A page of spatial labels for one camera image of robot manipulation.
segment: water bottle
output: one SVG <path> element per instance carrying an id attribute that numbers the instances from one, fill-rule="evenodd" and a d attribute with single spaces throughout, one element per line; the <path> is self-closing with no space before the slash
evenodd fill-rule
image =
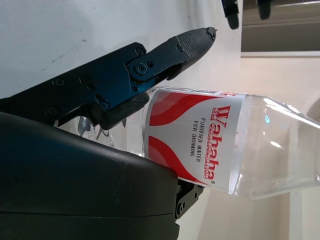
<path id="1" fill-rule="evenodd" d="M 126 151 L 203 187 L 261 199 L 317 186 L 318 122 L 265 96 L 158 87 L 128 118 Z"/>

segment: black object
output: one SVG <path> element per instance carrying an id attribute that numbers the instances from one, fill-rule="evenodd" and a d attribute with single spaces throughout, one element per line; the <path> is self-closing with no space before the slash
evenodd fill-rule
<path id="1" fill-rule="evenodd" d="M 237 0 L 221 0 L 224 15 L 232 30 L 239 28 L 239 9 Z"/>
<path id="2" fill-rule="evenodd" d="M 169 239 L 177 175 L 137 155 L 0 113 L 0 239 Z"/>
<path id="3" fill-rule="evenodd" d="M 202 187 L 52 126 L 84 116 L 111 128 L 148 102 L 149 88 L 200 59 L 215 38 L 209 27 L 149 53 L 133 43 L 1 99 L 0 239 L 176 239 L 175 219 Z"/>
<path id="4" fill-rule="evenodd" d="M 272 0 L 257 0 L 259 16 L 261 20 L 266 20 L 270 17 Z"/>

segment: white wall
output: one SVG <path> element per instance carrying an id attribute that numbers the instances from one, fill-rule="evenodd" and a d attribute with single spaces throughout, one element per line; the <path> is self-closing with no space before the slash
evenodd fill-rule
<path id="1" fill-rule="evenodd" d="M 307 101 L 302 109 L 309 117 L 320 122 L 320 92 Z M 303 240 L 318 240 L 320 235 L 320 187 L 304 190 L 301 202 Z"/>
<path id="2" fill-rule="evenodd" d="M 241 75 L 221 85 L 220 90 L 266 95 L 301 109 L 320 96 L 319 77 L 320 57 L 246 57 L 241 59 Z M 319 228 L 310 229 L 309 223 L 313 221 L 313 226 L 319 225 L 319 221 L 315 221 L 319 214 L 316 216 L 307 204 L 310 201 L 320 203 L 320 189 L 304 192 L 303 201 L 304 239 L 318 239 L 310 235 L 320 236 Z M 248 201 L 212 191 L 198 239 L 287 240 L 289 212 L 289 194 Z M 299 219 L 295 221 L 300 230 L 301 222 Z"/>

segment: white surface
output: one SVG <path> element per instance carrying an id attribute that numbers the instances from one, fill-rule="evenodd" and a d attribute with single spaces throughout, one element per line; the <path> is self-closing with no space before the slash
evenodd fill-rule
<path id="1" fill-rule="evenodd" d="M 220 0 L 1 1 L 0 98 L 126 44 L 140 42 L 150 51 L 174 35 L 208 26 L 218 29 L 212 49 L 169 83 L 227 91 L 239 80 L 241 28 L 229 28 Z M 206 191 L 178 221 L 179 239 L 197 238 L 208 196 Z"/>
<path id="2" fill-rule="evenodd" d="M 212 191 L 198 240 L 287 240 L 288 196 L 246 200 Z"/>
<path id="3" fill-rule="evenodd" d="M 270 98 L 291 104 L 307 114 L 312 105 L 320 99 L 319 66 L 320 57 L 316 56 L 242 58 L 241 83 L 233 86 L 234 91 L 268 95 Z M 271 205 L 276 212 L 273 214 L 270 212 L 265 216 L 267 223 L 264 225 L 265 229 L 268 228 L 273 232 L 281 229 L 276 238 L 270 239 L 282 240 L 289 237 L 290 240 L 319 239 L 320 189 L 317 187 L 302 193 L 293 193 L 287 200 L 283 197 L 279 197 Z M 259 211 L 264 211 L 266 207 L 260 209 L 254 215 L 259 215 Z"/>

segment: screw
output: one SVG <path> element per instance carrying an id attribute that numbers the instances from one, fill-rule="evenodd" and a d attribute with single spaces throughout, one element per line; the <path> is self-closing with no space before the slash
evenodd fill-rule
<path id="1" fill-rule="evenodd" d="M 182 46 L 180 46 L 179 44 L 176 46 L 176 49 L 179 51 L 179 52 L 183 52 L 183 48 Z"/>
<path id="2" fill-rule="evenodd" d="M 141 47 L 137 47 L 135 49 L 135 53 L 138 55 L 138 56 L 142 56 L 143 54 L 145 54 L 145 51 L 141 48 Z"/>
<path id="3" fill-rule="evenodd" d="M 152 61 L 147 62 L 146 64 L 149 68 L 153 68 L 154 67 L 154 63 Z"/>
<path id="4" fill-rule="evenodd" d="M 56 116 L 56 115 L 58 115 L 59 110 L 58 110 L 58 108 L 56 106 L 50 106 L 50 107 L 47 108 L 46 113 L 49 116 Z"/>
<path id="5" fill-rule="evenodd" d="M 182 205 L 181 203 L 179 203 L 179 205 L 178 205 L 178 207 L 177 207 L 177 209 L 176 209 L 176 213 L 177 213 L 178 215 L 180 215 L 183 210 L 184 210 L 184 209 L 183 209 L 183 205 Z"/>
<path id="6" fill-rule="evenodd" d="M 139 63 L 138 65 L 134 66 L 134 69 L 137 74 L 144 75 L 147 73 L 147 67 L 143 63 Z"/>
<path id="7" fill-rule="evenodd" d="M 91 85 L 92 84 L 92 79 L 88 76 L 88 75 L 85 75 L 85 76 L 82 76 L 80 78 L 80 82 L 83 84 L 83 85 Z"/>
<path id="8" fill-rule="evenodd" d="M 109 108 L 109 103 L 107 103 L 106 101 L 100 102 L 99 105 L 103 111 L 105 111 Z"/>
<path id="9" fill-rule="evenodd" d="M 57 87 L 62 87 L 66 84 L 65 80 L 63 80 L 62 78 L 56 78 L 53 80 L 53 85 L 57 86 Z"/>

